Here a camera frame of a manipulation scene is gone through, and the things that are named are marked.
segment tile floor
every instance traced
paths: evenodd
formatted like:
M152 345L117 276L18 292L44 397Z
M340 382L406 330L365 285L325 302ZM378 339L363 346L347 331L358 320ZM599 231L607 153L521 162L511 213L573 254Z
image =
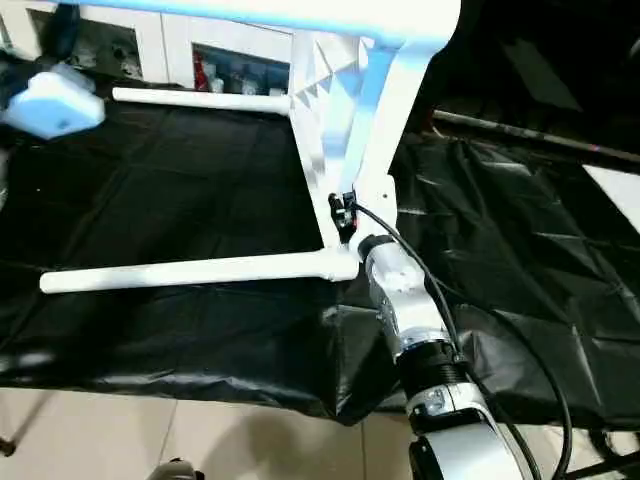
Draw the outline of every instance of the tile floor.
M560 430L523 430L549 478ZM145 480L177 456L208 480L411 478L410 429L383 415L347 428L247 405L0 389L0 436L19 442L13 457L0 458L3 480ZM576 436L572 468L594 463L584 432ZM633 451L630 438L623 450Z

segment black cable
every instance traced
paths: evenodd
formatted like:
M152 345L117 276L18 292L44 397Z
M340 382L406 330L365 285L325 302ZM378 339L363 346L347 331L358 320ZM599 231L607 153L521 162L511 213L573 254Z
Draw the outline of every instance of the black cable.
M407 242L404 238L402 238L402 236L398 232L396 232L396 230L393 227L391 227L387 222L385 222L382 218L377 216L368 208L363 207L362 205L358 205L357 203L354 204L354 208L356 208L357 210L360 210L362 213L370 217L372 220L378 223L382 228L384 228L389 233L389 235L391 235L400 244L400 246L407 252L407 254L411 256L418 263L418 265L420 265L420 268L424 270L425 275L429 279L429 282L431 283L434 291L439 297L438 299L440 301L440 307L442 309L445 325L449 330L449 335L452 337L452 342L454 343L454 346L458 352L461 353L462 349L460 347L457 330L453 322L453 316L451 315L451 310L449 309L446 298L442 293L440 286L447 289L453 295L459 297L460 300L462 300L463 302L468 303L469 305L475 308L478 308L479 310L482 310L488 313L489 315L493 316L495 319L497 319L500 322L500 324L503 325L505 328L507 328L509 332L527 349L529 354L538 363L538 366L543 371L544 375L547 377L549 385L551 386L551 389L553 390L553 393L556 396L556 399L558 401L558 404L560 405L560 409L562 413L562 429L563 429L562 452L560 454L560 459L558 461L558 465L556 467L556 470L552 478L553 480L560 480L561 478L563 478L567 472L567 468L569 467L569 461L571 459L571 451L573 447L573 425L571 422L571 415L569 412L569 407L568 407L567 399L564 395L564 392L562 391L562 388L560 387L560 384L556 379L555 375L545 363L544 359L533 348L529 340L520 332L520 330L518 330L504 315L496 312L493 308L487 305L484 305L482 302L469 299L467 296L461 294L457 290L449 287L445 283L438 280L431 273L431 270L429 270L429 268L424 263L420 255L418 255L417 252L413 249L413 247L411 247L409 242ZM469 377L478 385L478 388L480 389L481 393L485 397L487 397L487 399L490 399L493 397L489 389L486 387L486 385L484 385L482 380L476 375L476 373L473 371L471 367L468 368L468 374L469 374ZM511 435L513 435L514 440L518 444L518 447L522 451L522 454L525 457L525 460L527 462L527 465L529 466L529 469L531 470L531 474L533 475L534 480L539 480L541 478L540 470L538 469L538 465L533 457L533 454L531 453L531 450L529 449L529 446L527 445L526 441L520 434L520 431L517 429L515 424L510 420L509 416L502 409L502 407L500 407L495 401L492 403L493 403L494 410L496 411L496 413L498 413L497 415L498 418L500 418L505 423L505 425L509 429L509 432L511 432Z

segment cabinet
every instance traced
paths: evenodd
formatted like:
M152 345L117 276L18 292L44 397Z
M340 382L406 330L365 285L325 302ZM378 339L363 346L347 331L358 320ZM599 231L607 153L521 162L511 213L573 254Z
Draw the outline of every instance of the cabinet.
M13 47L27 58L40 54L38 32L56 4L0 1L0 16ZM105 7L82 7L78 41L70 63L101 73L166 82L161 15Z
M225 93L286 92L292 31L224 20L162 15L169 81L194 88L200 63Z
M0 0L0 45L40 55L38 33L55 3ZM70 63L114 76L205 90L268 95L287 90L292 30L209 18L83 6Z

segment white tube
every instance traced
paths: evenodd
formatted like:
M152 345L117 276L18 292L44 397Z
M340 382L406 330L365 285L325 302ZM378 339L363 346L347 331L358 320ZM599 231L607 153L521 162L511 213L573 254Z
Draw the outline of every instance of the white tube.
M302 277L335 282L354 279L358 269L357 258L345 248L323 248L305 253L50 272L40 277L40 290L87 292Z
M147 88L114 87L113 98L121 102L279 113L284 116L289 115L291 106L291 99L288 95L270 97L268 95L236 95L233 93L186 92Z

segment black plastic sheet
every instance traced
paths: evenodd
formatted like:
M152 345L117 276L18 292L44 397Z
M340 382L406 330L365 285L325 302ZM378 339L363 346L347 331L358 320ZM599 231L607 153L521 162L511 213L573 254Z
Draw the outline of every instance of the black plastic sheet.
M345 424L394 391L362 276L38 291L48 270L319 248L286 119L111 103L91 132L0 136L15 145L0 212L0 385L251 402ZM392 174L400 231L443 281L531 339L576 423L637 428L640 242L582 167L409 136ZM482 312L454 311L515 419L558 418L517 341Z

